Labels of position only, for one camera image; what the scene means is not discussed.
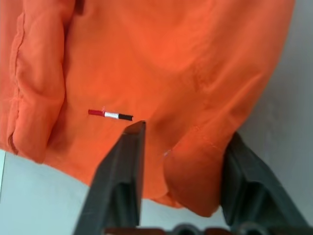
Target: orange fabric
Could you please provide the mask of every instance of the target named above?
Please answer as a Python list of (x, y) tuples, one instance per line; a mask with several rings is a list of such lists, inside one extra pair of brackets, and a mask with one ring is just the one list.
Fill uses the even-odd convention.
[(86, 184), (147, 121), (145, 198), (210, 216), (223, 152), (277, 64), (292, 0), (0, 0), (0, 147)]

